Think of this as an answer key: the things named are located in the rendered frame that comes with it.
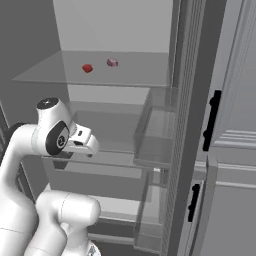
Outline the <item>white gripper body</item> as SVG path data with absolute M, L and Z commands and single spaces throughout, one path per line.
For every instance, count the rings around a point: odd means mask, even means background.
M 86 138 L 71 137 L 67 143 L 67 151 L 95 155 L 99 151 L 99 142 L 94 135 Z

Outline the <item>clear fridge door bin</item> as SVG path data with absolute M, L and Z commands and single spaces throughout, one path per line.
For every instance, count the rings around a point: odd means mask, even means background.
M 134 226 L 134 248 L 160 254 L 168 170 L 147 169 L 145 186 Z
M 177 100 L 177 88 L 149 90 L 133 136 L 135 164 L 153 168 L 170 166 Z

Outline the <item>grey fridge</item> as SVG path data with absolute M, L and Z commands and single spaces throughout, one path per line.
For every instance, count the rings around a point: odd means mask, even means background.
M 43 99 L 58 98 L 71 113 L 70 102 L 143 106 L 151 88 L 172 87 L 173 12 L 174 0 L 0 0 L 0 160 L 8 129 L 17 123 L 36 124 L 36 106 Z M 169 85 L 14 81 L 58 51 L 167 53 Z M 101 152 L 99 143 L 99 151 L 91 157 L 66 151 L 24 157 L 16 187 L 32 201 L 57 190 L 140 203 L 147 169 L 153 167 L 134 164 L 131 154 Z M 97 221 L 87 232 L 102 256 L 160 256 L 134 248 L 131 226 L 111 228 Z

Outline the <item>grey fridge door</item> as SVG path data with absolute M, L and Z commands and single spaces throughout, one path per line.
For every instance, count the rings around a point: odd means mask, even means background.
M 160 256 L 177 256 L 227 0 L 181 0 L 171 84 L 178 88 Z

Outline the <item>grey cupboard door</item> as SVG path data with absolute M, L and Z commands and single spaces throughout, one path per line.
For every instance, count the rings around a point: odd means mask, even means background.
M 256 165 L 256 0 L 227 0 L 209 96 L 221 92 L 209 152 Z
M 256 167 L 221 164 L 209 155 L 192 222 L 186 210 L 177 256 L 256 256 Z

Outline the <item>glass fridge shelf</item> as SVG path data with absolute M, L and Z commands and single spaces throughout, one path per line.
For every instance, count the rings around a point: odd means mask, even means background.
M 142 105 L 70 102 L 68 107 L 76 123 L 92 130 L 101 152 L 131 154 L 134 163 L 133 136 Z
M 109 67 L 107 59 L 118 60 Z M 93 71 L 85 73 L 84 64 Z M 167 53 L 58 51 L 14 78 L 19 82 L 71 85 L 166 87 L 169 85 Z

